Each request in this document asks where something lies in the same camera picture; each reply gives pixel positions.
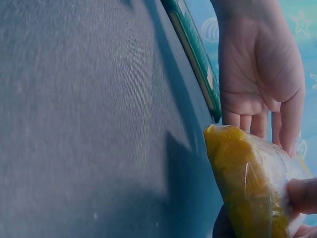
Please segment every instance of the gray pants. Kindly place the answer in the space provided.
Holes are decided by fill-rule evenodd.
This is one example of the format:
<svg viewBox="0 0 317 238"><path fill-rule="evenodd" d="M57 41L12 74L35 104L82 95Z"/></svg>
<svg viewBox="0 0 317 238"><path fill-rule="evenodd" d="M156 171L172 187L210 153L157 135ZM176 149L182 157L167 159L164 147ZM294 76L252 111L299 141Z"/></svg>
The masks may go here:
<svg viewBox="0 0 317 238"><path fill-rule="evenodd" d="M212 123L159 0L0 0L0 238L205 238Z"/></svg>

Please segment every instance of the yellow food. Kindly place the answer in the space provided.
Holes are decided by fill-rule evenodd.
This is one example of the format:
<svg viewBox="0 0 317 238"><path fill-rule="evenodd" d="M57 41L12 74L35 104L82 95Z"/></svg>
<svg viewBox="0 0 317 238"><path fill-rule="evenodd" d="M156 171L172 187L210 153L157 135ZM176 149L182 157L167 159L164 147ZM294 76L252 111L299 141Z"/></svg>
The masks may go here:
<svg viewBox="0 0 317 238"><path fill-rule="evenodd" d="M239 128L211 125L204 135L237 237L288 238L290 217L296 215L287 209L285 184L288 177L304 178L307 171L301 167L289 173L291 159L282 149Z"/></svg>

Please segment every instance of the green card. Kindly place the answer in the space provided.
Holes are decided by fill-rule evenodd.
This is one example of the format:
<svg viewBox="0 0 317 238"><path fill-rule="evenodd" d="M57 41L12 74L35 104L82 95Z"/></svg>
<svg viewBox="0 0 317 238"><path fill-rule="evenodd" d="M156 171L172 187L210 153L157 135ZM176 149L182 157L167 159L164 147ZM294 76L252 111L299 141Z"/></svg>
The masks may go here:
<svg viewBox="0 0 317 238"><path fill-rule="evenodd" d="M193 68L209 111L218 123L221 117L219 84L203 41L184 0L161 0Z"/></svg>

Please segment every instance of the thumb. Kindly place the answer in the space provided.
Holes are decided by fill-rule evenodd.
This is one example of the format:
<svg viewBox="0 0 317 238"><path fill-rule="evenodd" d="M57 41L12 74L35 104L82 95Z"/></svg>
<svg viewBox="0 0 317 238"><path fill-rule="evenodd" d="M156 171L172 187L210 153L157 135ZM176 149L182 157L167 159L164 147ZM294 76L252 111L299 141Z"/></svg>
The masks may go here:
<svg viewBox="0 0 317 238"><path fill-rule="evenodd" d="M301 87L289 100L281 103L281 131L280 143L283 149L292 155L295 142L301 129L305 99L305 85Z"/></svg>
<svg viewBox="0 0 317 238"><path fill-rule="evenodd" d="M292 179L287 192L293 209L305 214L317 213L317 178Z"/></svg>

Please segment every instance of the hand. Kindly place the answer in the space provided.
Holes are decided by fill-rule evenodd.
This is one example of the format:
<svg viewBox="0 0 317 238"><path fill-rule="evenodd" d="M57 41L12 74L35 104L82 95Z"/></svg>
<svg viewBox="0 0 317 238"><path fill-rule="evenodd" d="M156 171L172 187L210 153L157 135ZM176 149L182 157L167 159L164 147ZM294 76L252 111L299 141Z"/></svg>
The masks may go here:
<svg viewBox="0 0 317 238"><path fill-rule="evenodd" d="M265 139L272 111L273 143L292 155L303 114L304 70L279 5L276 0L267 2L274 9L266 5L259 17L245 9L218 17L222 122ZM248 11L258 12L258 8Z"/></svg>
<svg viewBox="0 0 317 238"><path fill-rule="evenodd" d="M296 180L287 184L287 190L293 209L299 213L317 213L317 178ZM213 227L213 238L235 238L235 234L224 207L221 208ZM296 238L317 237L317 227L301 225Z"/></svg>

